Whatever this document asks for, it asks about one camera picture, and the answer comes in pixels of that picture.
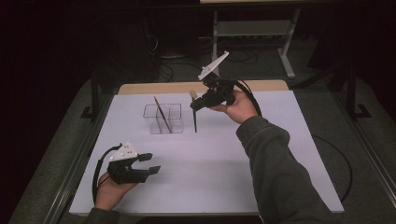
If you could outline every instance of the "left hand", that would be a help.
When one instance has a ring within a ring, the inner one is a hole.
[[[100,178],[99,183],[102,183],[96,194],[95,208],[111,211],[123,198],[123,196],[137,183],[117,184],[110,177],[108,172],[105,172]]]

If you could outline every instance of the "right hand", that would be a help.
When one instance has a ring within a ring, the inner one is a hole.
[[[233,121],[242,124],[245,120],[258,116],[256,108],[242,91],[233,91],[235,102],[232,105],[215,105],[212,110],[226,113]]]

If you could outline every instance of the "white table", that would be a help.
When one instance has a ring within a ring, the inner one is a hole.
[[[323,201],[334,212],[344,211],[293,92],[255,91],[254,95],[263,115],[290,132],[290,150],[308,170]],[[114,97],[70,213],[90,212],[92,176],[98,159],[109,148],[132,140],[138,153],[154,154],[151,161],[137,162],[133,168],[162,168],[125,195],[116,211],[145,217],[258,215],[248,157],[235,136],[238,125],[223,113],[203,108],[197,112],[195,133],[188,92],[156,93],[161,104],[182,104],[184,132],[150,134],[143,112],[145,105],[154,104],[153,96]],[[101,174],[106,168],[105,162]]]

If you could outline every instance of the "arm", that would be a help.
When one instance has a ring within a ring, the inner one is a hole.
[[[338,223],[312,186],[308,172],[292,156],[289,133],[257,116],[246,95],[218,105],[241,123],[236,134],[249,157],[253,188],[264,223]]]
[[[111,211],[123,198],[123,196],[137,184],[119,185],[105,173],[99,178],[99,189],[96,195],[95,207],[88,214],[86,224],[112,224],[118,223],[119,214]]]

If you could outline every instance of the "table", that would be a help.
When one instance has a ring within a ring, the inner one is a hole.
[[[201,0],[202,4],[214,3],[251,3],[251,2],[275,2],[271,0]],[[282,48],[277,50],[280,61],[283,64],[288,78],[295,78],[291,68],[287,53],[292,39],[294,29],[297,24],[300,9],[295,8],[293,15],[289,20],[272,20],[272,21],[219,21],[218,12],[214,13],[213,21],[213,50],[212,61],[218,58],[218,36],[260,36],[260,35],[284,35],[286,37]],[[219,75],[219,69],[216,68],[214,73]]]
[[[263,115],[290,132],[290,150],[308,170],[323,201],[334,212],[344,211],[293,92],[281,80],[247,84],[253,89]],[[125,195],[116,211],[144,217],[258,215],[248,157],[235,136],[238,125],[223,113],[204,108],[197,112],[198,133],[193,130],[188,92],[195,90],[201,95],[206,90],[202,87],[201,83],[122,86],[109,108],[69,212],[78,215],[90,212],[97,160],[110,147],[132,140],[138,153],[154,155],[151,161],[134,164],[133,168],[155,165],[162,168]],[[149,134],[142,115],[144,106],[153,104],[154,95],[162,104],[182,104],[183,133]]]

